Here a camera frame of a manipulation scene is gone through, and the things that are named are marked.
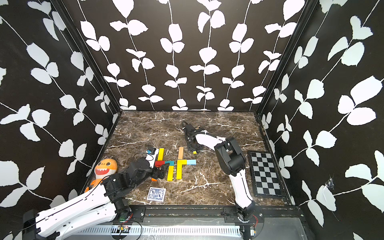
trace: black wallpaper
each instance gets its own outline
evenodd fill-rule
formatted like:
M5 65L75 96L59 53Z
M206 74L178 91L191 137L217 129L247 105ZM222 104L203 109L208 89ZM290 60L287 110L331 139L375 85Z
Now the black wallpaper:
M384 3L319 3L263 125L316 239L382 239Z
M305 5L304 0L64 3L121 108L140 111L254 111ZM200 50L208 58L206 74Z
M0 0L0 34L0 239L21 240L24 212L80 194L117 114L49 2Z

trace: small yellow block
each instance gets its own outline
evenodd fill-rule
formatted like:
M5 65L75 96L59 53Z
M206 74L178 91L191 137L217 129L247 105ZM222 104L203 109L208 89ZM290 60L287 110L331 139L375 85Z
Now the small yellow block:
M173 166L168 167L168 177L167 177L168 182L173 181L173 169L174 169Z
M157 157L158 161L163 161L164 148L159 149L159 156Z

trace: playing card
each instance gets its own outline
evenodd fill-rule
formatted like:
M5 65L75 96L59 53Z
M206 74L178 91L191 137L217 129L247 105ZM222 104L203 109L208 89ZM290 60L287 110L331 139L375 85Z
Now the playing card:
M150 187L148 192L148 201L163 202L166 194L165 188Z

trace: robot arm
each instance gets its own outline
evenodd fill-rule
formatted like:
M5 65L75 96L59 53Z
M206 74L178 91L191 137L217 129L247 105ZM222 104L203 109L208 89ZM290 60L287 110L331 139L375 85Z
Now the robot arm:
M195 128L185 121L182 126L188 150L199 152L203 146L215 150L220 167L229 175L235 191L238 217L241 221L248 221L253 215L256 204L249 193L245 179L245 156L237 141L233 137L226 139L215 136L200 126Z

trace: white leaf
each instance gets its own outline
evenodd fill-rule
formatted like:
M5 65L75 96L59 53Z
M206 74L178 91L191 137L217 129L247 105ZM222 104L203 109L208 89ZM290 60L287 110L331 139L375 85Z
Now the white leaf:
M380 209L381 213L384 212L384 201L382 200L384 196L384 186L378 184L368 184L361 186L362 193L368 201Z
M238 87L241 87L241 86L244 86L244 83L242 81L234 81L231 84L231 88L238 88Z
M293 62L298 63L302 56L303 56L303 48L301 46L298 46L296 49L295 58L293 59Z
M293 31L296 28L296 24L297 23L295 23L295 22L290 22L290 23L287 23L286 25L282 26L280 33L279 33L279 37L285 38L285 37L292 35Z
M275 59L275 60L269 65L268 71L274 71L274 70L276 70L277 66L279 65L279 62L280 62L279 59Z
M198 93L198 94L197 94L197 100L200 102L201 99L202 99L204 96L205 96L204 93Z
M291 155L284 156L284 166L285 167L292 167L293 166L293 159Z
M258 86L258 87L254 87L252 89L252 93L253 93L253 96L254 97L257 97L259 96L260 94L262 94L263 92L265 92L266 88L263 87L263 86Z
M266 68L269 65L269 62L267 60L264 60L260 63L258 73L260 74L264 68Z
M143 85L141 87L141 89L143 89L143 91L148 94L148 95L151 95L153 94L153 92L156 90L156 88L150 84L146 84L146 85Z
M81 53L74 51L71 55L71 63L78 69L84 70L84 59Z
M311 190L309 189L307 183L304 180L301 182L301 189L308 195L308 198L311 200Z
M190 66L189 67L192 71L194 72L197 72L197 71L200 71L200 70L204 70L204 67L201 66L201 65L193 65L193 66Z
M341 57L341 63L347 66L357 66L364 54L364 45L362 42L355 43L349 47Z
M27 191L26 187L19 187L14 189L4 200L0 203L0 207L13 207L17 204L21 196Z
M287 100L287 96L285 96L284 93L280 94L279 98L280 98L282 103L284 103Z
M45 26L45 28L47 29L48 33L49 33L54 39L56 39L57 41L59 41L59 39L57 38L56 32L55 32L55 27L54 27L53 20L48 19L48 18L43 18L43 23L44 23L44 26Z
M303 68L308 64L308 58L305 56L302 56L299 61L299 68Z
M29 122L21 125L20 132L28 139L34 142L40 141L40 138L36 135L35 128L33 127L33 123Z
M149 100L152 102L152 103L157 103L157 102L160 102L160 101L163 101L164 99L160 96L157 96L157 95L153 95L149 98Z
M316 164L316 166L319 166L320 159L319 159L319 154L314 150L313 148L308 148L305 150L305 154L307 157Z
M281 26L278 23L265 25L264 28L267 33L272 33L274 31L281 30Z
M177 88L177 83L174 80L168 80L164 83L164 85L169 86L171 88Z
M203 29L207 21L210 19L209 15L205 12L201 12L199 14L199 18L197 19L197 27L199 28L199 31L203 33Z
M223 25L225 25L224 14L219 10L214 11L211 17L211 27L220 28Z
M78 123L82 122L84 120L84 114L83 113L76 113L73 116L73 125L76 126Z
M167 73L171 75L173 78L177 78L179 74L179 69L177 67L175 67L174 65L167 64L166 70L167 70Z
M286 179L291 178L291 174L289 173L289 171L286 168L280 169L280 173Z
M127 85L130 85L131 83L130 82L128 82L127 80L124 80L124 79L119 79L118 80L118 86L119 87L125 87L125 86L127 86Z
M55 196L55 198L53 199L53 201L51 202L51 204L49 206L51 208L53 208L53 207L57 207L58 205L61 205L63 203L65 203L64 197L61 195L57 195L57 196Z
M53 17L53 21L55 22L55 25L57 26L57 28L61 31L64 31L66 26L65 26L63 20L61 19L59 13L56 11L53 11L52 17Z
M128 25L126 23L123 23L122 21L115 21L109 23L111 27L113 27L116 31L120 31L123 28L128 28Z
M151 69L151 68L155 67L155 65L153 64L153 62L149 58L143 58L141 63L143 65L144 69Z
M168 32L172 42L181 41L183 39L183 33L181 32L179 24L171 24L168 27Z
M75 171L75 168L76 168L76 163L77 163L77 159L73 160L73 162L70 163L70 166L67 170L67 175L73 173Z
M278 58L281 56L281 53L272 53L271 51L264 51L263 52L270 60L273 60L275 58Z
M304 4L304 0L286 0L283 5L284 20L286 21L298 13L303 8Z
M244 72L244 65L238 65L238 66L232 68L231 73L232 73L233 79L240 76L243 72Z
M93 40L96 40L96 32L93 25L88 21L80 21L81 31L84 36Z
M232 39L241 43L246 33L247 25L245 23L238 23L233 30Z
M341 114L350 113L354 107L355 105L350 97L346 95L341 95L339 100L339 105L337 106L339 113Z
M303 102L300 107L299 111L302 115L308 117L309 119L312 119L313 111L312 111L312 105L308 102Z
M288 87L289 84L289 77L288 73L286 73L283 77L283 80L281 81L281 91L285 90Z
M29 56L35 60L38 64L42 65L43 67L46 67L49 62L49 57L45 53L44 50L42 50L39 46L37 46L35 43L32 43L31 45L28 45L26 48L26 51L28 52Z
M129 33L133 36L137 36L148 30L144 23L136 19L129 21L127 26Z
M376 96L382 88L382 83L374 76L359 82L351 89L351 96L355 104L360 104Z
M384 156L378 150L375 151L375 159L377 163L377 176L383 180L384 179Z
M348 47L348 39L346 37L341 37L332 47L331 51L328 54L328 61L338 52L344 50Z
M22 106L19 108L17 113L10 114L5 118L1 119L0 124L8 124L14 121L26 120L29 116L30 111L31 107L29 106L29 104Z
M319 39L315 36L311 37L307 43L307 46L305 47L304 56L310 57L312 56L312 53L314 52L317 42Z
M214 59L214 57L216 56L217 54L217 51L214 50L212 47L207 47L207 48L202 48L200 49L199 51L199 55L200 55L200 58L201 60L207 64L209 61L211 61L212 59Z
M38 169L32 171L28 178L26 179L26 186L30 190L35 190L41 183L41 176L44 172L44 167L39 167Z
M229 99L223 99L220 102L220 106L226 108L229 105Z
M363 40L373 35L369 27L361 27L361 21L357 16L352 16L350 23L352 26L352 39Z
M176 42L176 43L174 43L173 45L172 45L172 47L173 47L173 50L176 52L176 53L180 53L182 50L183 50L183 48L184 48L184 43L182 43L182 42Z
M324 225L324 215L323 215L323 212L322 212L319 204L317 204L317 202L315 202L315 201L309 201L308 202L308 208L310 209L311 213L316 218L318 223L321 226L323 226Z
M43 1L40 4L38 2L29 1L27 4L30 8L40 10L47 15L51 12L51 3L50 2Z
M312 79L308 86L307 99L321 98L324 95L324 83Z
M186 84L187 83L187 78L179 78L177 81L176 81L177 84Z
M335 138L330 132L321 131L317 135L315 144L323 148L331 148L335 145L337 138Z
M308 146L308 147L311 147L311 146L312 146L313 140L312 140L311 133L310 133L308 130L305 131L305 133L304 133L304 135L303 135L303 139L304 139L305 142L307 143L307 146Z
M371 181L371 169L365 164L353 165L350 166L347 171L345 171L345 177L358 177Z
M371 108L355 108L347 117L351 125L363 125L376 119L376 113Z
M295 90L295 99L301 103L304 102L303 95L297 89Z
M184 99L180 98L178 100L176 100L176 103L178 104L179 107L185 107L187 105L187 103L184 101Z
M81 144L77 149L76 149L76 159L79 161L82 161L85 156L85 149L87 148L87 144Z
M72 157L73 156L73 142L71 139L63 142L59 149L60 157Z
M116 63L108 64L108 72L116 77L120 73L120 67Z
M288 131L284 131L283 134L281 135L281 139L282 139L285 143L288 143L288 141L289 141L289 132L288 132Z
M212 73L217 73L220 71L220 68L214 64L209 64L204 68L204 74L210 75Z
M108 51L111 47L111 44L109 43L109 38L106 36L100 36L99 37L99 45L104 51Z
M19 183L19 167L12 161L0 161L0 187L14 185Z
M127 18L133 9L133 0L112 0L112 2L124 18Z
M139 66L140 66L140 60L136 58L132 58L132 67L135 69L136 72L139 72Z
M48 111L43 110L43 109L37 109L37 110L34 110L32 112L33 121L39 127L47 126L47 124L50 120L50 115L51 115L51 113L49 113Z

